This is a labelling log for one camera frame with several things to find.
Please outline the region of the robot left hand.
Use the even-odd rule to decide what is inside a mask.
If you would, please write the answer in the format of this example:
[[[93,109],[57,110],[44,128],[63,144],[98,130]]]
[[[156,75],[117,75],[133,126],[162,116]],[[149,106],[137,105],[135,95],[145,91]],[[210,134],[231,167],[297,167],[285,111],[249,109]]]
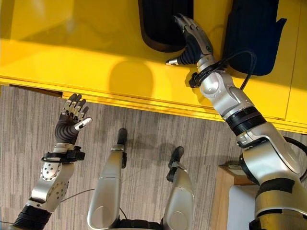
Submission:
[[[82,95],[76,93],[65,102],[55,127],[56,143],[75,145],[79,132],[92,122],[92,118],[85,118],[89,110],[85,103]]]

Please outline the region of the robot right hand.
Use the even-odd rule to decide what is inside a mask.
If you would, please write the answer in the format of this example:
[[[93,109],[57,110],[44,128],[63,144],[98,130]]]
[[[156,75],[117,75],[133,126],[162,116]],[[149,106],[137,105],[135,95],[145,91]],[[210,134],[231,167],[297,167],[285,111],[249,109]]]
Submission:
[[[213,64],[213,46],[203,29],[193,19],[182,14],[175,15],[174,21],[185,38],[186,46],[181,55],[169,59],[165,64],[168,66],[196,64],[198,67],[206,62]]]

